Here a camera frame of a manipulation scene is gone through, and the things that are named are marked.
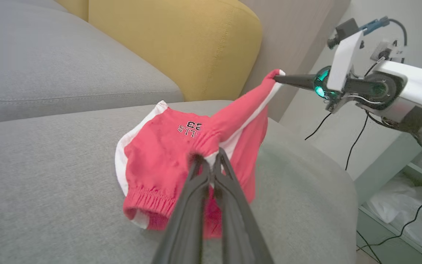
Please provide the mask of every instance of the gray sofa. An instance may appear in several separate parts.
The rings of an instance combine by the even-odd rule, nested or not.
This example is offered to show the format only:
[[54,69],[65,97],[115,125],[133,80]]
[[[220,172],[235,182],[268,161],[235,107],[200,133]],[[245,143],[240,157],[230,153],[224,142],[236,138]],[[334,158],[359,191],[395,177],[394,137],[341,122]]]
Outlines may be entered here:
[[[181,102],[168,77],[53,1],[0,1],[0,263],[150,263],[163,232],[123,215],[114,152],[160,100],[198,115],[230,103]],[[251,208],[276,263],[355,262],[352,180],[273,120]],[[221,263],[219,240],[204,263]]]

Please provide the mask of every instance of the robotic arm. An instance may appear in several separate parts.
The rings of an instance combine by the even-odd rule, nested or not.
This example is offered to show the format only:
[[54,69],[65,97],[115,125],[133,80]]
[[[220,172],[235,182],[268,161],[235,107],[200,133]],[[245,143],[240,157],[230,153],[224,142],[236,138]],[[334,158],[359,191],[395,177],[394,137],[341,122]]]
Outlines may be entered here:
[[388,25],[384,17],[362,27],[352,18],[336,28],[337,35],[328,47],[338,45],[331,66],[315,75],[276,76],[283,84],[315,91],[327,102],[326,110],[337,112],[349,101],[367,113],[379,116],[379,125],[408,132],[422,146],[422,69],[380,59],[365,77],[353,73],[353,57],[363,47],[362,38],[373,30]]

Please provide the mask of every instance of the gray fabric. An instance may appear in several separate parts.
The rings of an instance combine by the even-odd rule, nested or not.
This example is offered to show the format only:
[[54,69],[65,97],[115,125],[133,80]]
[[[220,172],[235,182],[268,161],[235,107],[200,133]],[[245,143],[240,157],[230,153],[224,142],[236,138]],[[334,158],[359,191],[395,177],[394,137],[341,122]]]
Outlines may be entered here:
[[[172,103],[212,115],[229,101]],[[149,263],[162,232],[122,212],[118,140],[153,106],[0,122],[0,263]],[[329,157],[270,120],[251,204],[276,263],[355,262],[353,181]],[[221,263],[219,240],[204,263]]]
[[52,0],[0,0],[0,122],[182,102],[171,79]]

